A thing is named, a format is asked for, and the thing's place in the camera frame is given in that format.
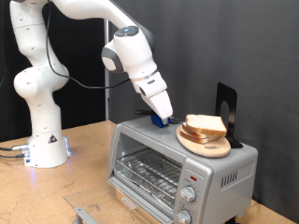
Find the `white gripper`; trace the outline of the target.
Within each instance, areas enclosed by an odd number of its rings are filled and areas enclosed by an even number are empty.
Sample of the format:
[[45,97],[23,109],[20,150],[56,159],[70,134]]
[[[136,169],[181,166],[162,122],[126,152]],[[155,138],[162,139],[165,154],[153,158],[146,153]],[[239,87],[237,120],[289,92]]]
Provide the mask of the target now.
[[149,77],[134,81],[134,88],[147,105],[162,119],[162,124],[169,123],[173,108],[166,91],[167,85],[159,72]]

